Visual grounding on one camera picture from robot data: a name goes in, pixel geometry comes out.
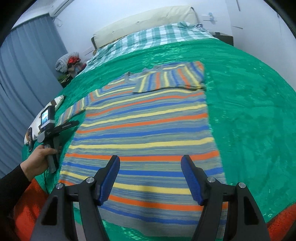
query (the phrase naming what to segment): white wall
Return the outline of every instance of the white wall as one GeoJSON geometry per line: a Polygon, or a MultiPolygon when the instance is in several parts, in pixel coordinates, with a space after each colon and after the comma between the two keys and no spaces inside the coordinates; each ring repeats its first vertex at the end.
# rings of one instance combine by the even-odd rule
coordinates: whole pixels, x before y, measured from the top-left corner
{"type": "Polygon", "coordinates": [[[210,31],[231,35],[230,19],[225,0],[74,0],[55,19],[57,30],[68,52],[79,52],[82,60],[91,57],[94,50],[93,34],[99,29],[128,16],[155,8],[191,5],[200,22],[210,31]],[[202,21],[202,15],[212,12],[217,17],[213,25],[202,21]]]}
{"type": "Polygon", "coordinates": [[[268,64],[296,90],[296,39],[281,17],[264,0],[226,3],[234,46],[268,64]]]}
{"type": "Polygon", "coordinates": [[[21,17],[17,20],[12,28],[41,15],[47,14],[49,6],[54,0],[37,0],[27,11],[25,11],[21,17]]]}

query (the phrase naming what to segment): blue gripper pad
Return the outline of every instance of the blue gripper pad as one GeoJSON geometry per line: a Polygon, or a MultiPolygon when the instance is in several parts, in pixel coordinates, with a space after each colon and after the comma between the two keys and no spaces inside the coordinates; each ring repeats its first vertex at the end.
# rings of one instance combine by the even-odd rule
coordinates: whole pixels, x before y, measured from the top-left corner
{"type": "Polygon", "coordinates": [[[201,195],[202,190],[192,168],[196,168],[193,161],[188,155],[183,156],[181,159],[181,169],[190,189],[193,200],[199,205],[203,205],[204,199],[201,195]]]}
{"type": "Polygon", "coordinates": [[[101,205],[109,198],[113,184],[119,172],[119,168],[120,159],[119,157],[116,157],[100,187],[100,195],[98,201],[101,203],[101,205]]]}

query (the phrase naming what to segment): green blanket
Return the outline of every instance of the green blanket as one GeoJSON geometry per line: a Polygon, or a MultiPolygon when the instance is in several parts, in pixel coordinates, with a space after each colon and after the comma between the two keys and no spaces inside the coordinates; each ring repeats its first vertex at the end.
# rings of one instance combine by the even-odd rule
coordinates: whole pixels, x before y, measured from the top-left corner
{"type": "MultiPolygon", "coordinates": [[[[209,120],[227,183],[246,183],[265,221],[269,221],[296,202],[296,94],[276,71],[243,51],[217,39],[204,39],[162,45],[117,57],[74,78],[59,93],[66,99],[56,113],[56,120],[76,101],[125,72],[136,73],[163,63],[196,60],[205,65],[209,120]]],[[[74,119],[83,118],[81,114],[74,119]]],[[[74,131],[61,134],[64,143],[62,157],[74,131]]],[[[28,148],[24,147],[23,159],[27,156],[28,148]]],[[[37,180],[45,189],[43,176],[37,180]]],[[[48,174],[47,189],[51,191],[57,181],[58,175],[48,174]]],[[[106,224],[106,229],[109,235],[125,233],[122,235],[126,239],[114,237],[111,240],[129,240],[131,237],[165,240],[144,238],[135,230],[113,224],[106,224]]]]}

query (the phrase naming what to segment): headboard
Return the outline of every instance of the headboard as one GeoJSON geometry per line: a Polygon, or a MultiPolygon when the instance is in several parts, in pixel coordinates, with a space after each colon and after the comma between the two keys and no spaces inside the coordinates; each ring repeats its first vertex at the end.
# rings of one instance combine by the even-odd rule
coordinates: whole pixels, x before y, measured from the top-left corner
{"type": "Polygon", "coordinates": [[[91,42],[97,49],[131,33],[182,21],[198,23],[197,15],[191,6],[157,8],[132,15],[100,29],[91,38],[91,42]]]}

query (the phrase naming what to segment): lit screen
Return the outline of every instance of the lit screen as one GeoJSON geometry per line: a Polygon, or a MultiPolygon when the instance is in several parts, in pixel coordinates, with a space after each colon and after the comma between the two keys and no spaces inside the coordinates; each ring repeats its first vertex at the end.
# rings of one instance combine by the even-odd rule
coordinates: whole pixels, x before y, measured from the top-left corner
{"type": "Polygon", "coordinates": [[[44,125],[48,121],[48,110],[42,113],[41,116],[41,125],[44,125]]]}

